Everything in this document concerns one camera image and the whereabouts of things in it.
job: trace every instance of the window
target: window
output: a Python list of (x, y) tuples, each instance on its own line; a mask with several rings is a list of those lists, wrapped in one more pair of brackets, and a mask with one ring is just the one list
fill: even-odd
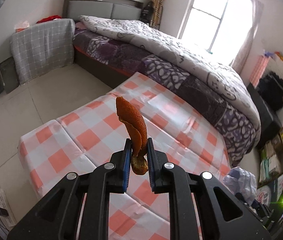
[(182, 41), (196, 44), (228, 65), (252, 26), (251, 0), (194, 0)]

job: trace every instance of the red cloth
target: red cloth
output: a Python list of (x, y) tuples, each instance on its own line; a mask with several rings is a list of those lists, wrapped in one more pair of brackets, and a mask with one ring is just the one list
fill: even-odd
[(52, 20), (55, 20), (55, 19), (61, 19), (61, 17), (59, 15), (52, 15), (52, 16), (49, 16), (47, 18), (43, 18), (41, 20), (39, 20), (38, 22), (36, 23), (44, 23), (44, 22), (49, 22), (49, 21), (52, 21)]

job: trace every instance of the black plug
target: black plug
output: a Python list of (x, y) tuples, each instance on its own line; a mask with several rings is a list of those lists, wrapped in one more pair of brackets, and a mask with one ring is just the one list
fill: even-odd
[(0, 216), (8, 217), (8, 211), (5, 208), (0, 208)]

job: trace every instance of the bed headboard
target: bed headboard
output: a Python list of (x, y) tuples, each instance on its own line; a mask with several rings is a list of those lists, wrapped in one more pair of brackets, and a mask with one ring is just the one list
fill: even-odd
[(138, 20), (143, 3), (135, 0), (64, 0), (63, 18), (78, 21), (79, 15), (116, 20)]

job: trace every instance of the brown bed base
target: brown bed base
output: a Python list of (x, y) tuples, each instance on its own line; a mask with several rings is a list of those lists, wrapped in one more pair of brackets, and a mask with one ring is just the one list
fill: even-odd
[(129, 78), (128, 76), (117, 72), (108, 65), (103, 64), (93, 58), (87, 57), (77, 49), (75, 49), (74, 62), (111, 88), (119, 86)]

